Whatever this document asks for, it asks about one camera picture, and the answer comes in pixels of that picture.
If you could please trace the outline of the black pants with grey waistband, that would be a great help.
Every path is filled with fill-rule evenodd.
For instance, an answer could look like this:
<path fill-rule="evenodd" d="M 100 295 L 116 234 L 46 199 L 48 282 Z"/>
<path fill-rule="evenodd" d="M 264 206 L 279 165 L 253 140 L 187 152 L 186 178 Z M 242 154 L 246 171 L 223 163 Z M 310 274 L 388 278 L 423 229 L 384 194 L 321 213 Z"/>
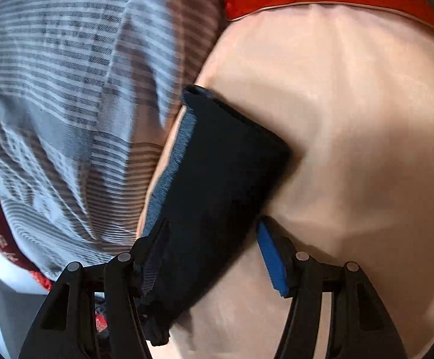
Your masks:
<path fill-rule="evenodd" d="M 290 158 L 278 135 L 212 92 L 189 85 L 182 102 L 185 113 L 134 247 L 137 312 L 155 346 L 168 342 L 173 322 L 223 274 Z"/>

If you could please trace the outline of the peach bed sheet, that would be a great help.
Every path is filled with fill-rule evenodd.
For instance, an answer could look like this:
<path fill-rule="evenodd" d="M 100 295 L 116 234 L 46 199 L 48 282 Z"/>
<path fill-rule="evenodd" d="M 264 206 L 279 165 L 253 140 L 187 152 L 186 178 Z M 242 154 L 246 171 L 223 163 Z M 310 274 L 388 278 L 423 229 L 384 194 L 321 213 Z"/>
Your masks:
<path fill-rule="evenodd" d="M 324 263 L 357 262 L 411 358 L 434 344 L 434 28 L 345 5 L 228 25 L 197 84 L 294 158 L 266 206 Z"/>

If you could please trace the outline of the grey striped blanket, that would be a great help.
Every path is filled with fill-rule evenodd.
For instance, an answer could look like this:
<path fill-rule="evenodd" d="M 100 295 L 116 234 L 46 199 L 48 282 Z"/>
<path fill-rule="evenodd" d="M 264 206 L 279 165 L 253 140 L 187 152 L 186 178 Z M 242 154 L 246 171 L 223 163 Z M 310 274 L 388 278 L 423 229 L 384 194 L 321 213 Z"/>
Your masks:
<path fill-rule="evenodd" d="M 221 0 L 0 0 L 0 201 L 50 279 L 137 237 Z"/>

